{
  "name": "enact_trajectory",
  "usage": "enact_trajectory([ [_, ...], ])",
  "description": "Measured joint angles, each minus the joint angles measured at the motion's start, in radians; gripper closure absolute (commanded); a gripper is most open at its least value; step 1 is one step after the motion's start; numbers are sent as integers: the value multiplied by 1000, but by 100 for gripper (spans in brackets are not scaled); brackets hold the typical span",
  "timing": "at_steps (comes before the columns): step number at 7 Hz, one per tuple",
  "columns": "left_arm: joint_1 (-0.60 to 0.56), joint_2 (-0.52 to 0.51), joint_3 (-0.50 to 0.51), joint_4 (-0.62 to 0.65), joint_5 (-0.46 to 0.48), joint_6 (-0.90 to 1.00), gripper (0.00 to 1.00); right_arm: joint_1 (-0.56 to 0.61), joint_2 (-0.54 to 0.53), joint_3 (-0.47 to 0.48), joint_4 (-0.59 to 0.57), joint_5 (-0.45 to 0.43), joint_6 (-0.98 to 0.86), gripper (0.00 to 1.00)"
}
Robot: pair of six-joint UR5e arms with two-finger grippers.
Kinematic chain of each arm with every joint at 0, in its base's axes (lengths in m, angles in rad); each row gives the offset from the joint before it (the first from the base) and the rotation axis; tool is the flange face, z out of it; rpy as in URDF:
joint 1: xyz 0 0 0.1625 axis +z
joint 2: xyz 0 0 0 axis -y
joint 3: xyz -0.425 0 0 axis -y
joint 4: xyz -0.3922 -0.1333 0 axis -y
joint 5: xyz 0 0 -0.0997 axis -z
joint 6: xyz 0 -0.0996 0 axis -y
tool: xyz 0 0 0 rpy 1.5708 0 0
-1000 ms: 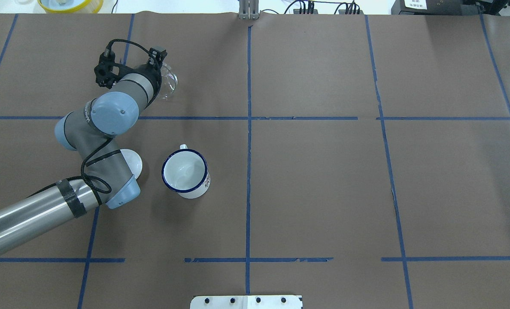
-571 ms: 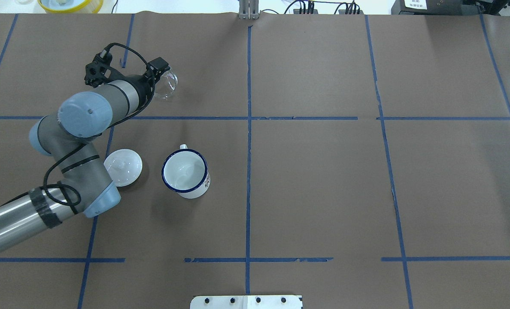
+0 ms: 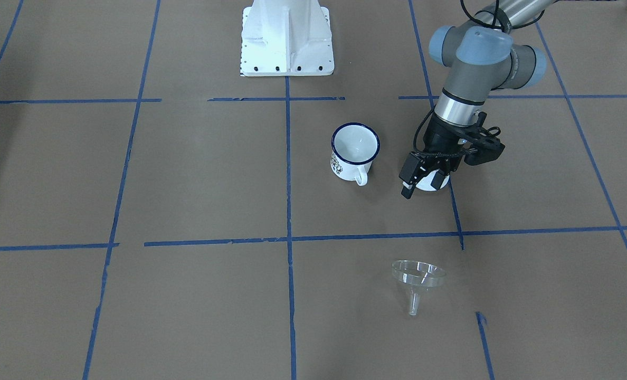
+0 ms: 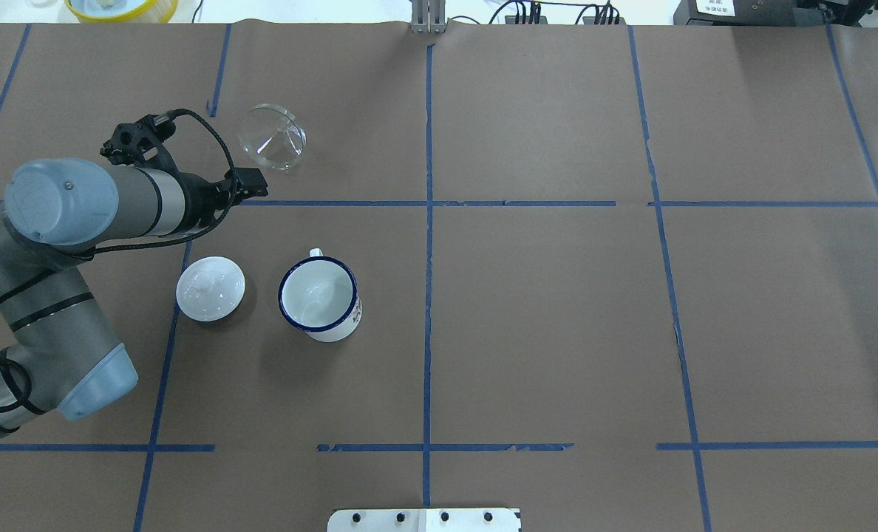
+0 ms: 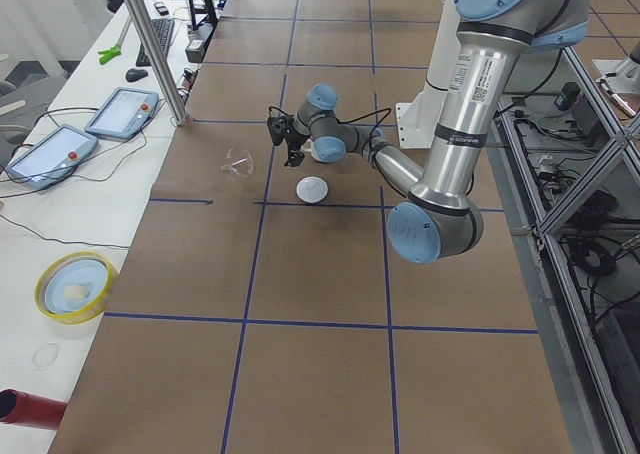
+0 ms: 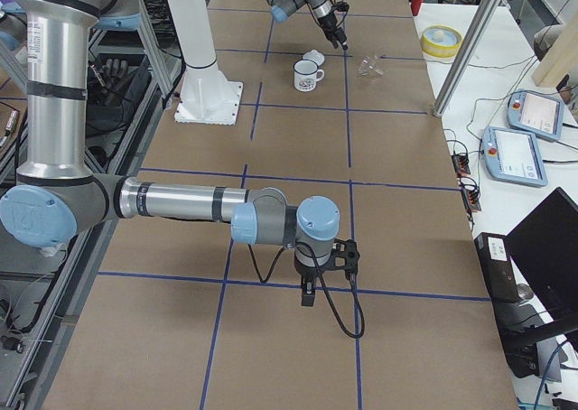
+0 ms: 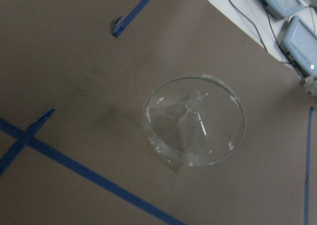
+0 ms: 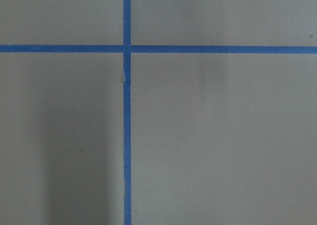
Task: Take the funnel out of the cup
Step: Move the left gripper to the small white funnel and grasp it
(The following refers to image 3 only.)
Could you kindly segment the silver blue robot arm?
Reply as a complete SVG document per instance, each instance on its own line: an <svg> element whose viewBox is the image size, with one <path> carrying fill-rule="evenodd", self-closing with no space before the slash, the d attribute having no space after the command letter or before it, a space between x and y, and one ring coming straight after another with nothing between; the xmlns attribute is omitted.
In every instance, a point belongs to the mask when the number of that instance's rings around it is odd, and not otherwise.
<svg viewBox="0 0 627 380"><path fill-rule="evenodd" d="M496 90L537 84L547 70L541 50L517 45L514 30L535 24L550 1L496 1L471 14L461 26L437 29L429 42L432 60L449 74L432 109L413 135L412 151L400 171L401 195L436 192L461 162L477 166L497 160L505 149L501 130L485 128L482 107Z"/></svg>

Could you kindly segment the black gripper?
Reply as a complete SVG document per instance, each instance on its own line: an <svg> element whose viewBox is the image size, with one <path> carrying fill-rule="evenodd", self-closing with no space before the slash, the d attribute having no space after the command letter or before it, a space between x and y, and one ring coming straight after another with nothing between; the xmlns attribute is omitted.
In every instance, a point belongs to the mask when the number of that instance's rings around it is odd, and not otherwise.
<svg viewBox="0 0 627 380"><path fill-rule="evenodd" d="M403 189L401 195L409 200L416 185L434 170L434 190L447 185L450 173L458 170L459 164L470 153L470 143L464 135L464 128L442 120L434 113L428 113L418 126L418 133L425 127L422 140L424 147L418 149L418 170L402 170Z"/></svg>

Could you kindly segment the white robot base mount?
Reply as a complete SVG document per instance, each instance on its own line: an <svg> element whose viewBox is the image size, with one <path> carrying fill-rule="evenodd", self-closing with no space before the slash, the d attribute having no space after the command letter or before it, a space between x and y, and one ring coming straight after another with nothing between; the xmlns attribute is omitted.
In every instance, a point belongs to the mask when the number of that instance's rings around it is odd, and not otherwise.
<svg viewBox="0 0 627 380"><path fill-rule="evenodd" d="M254 1L242 14L240 75L313 77L335 71L330 12L318 1Z"/></svg>

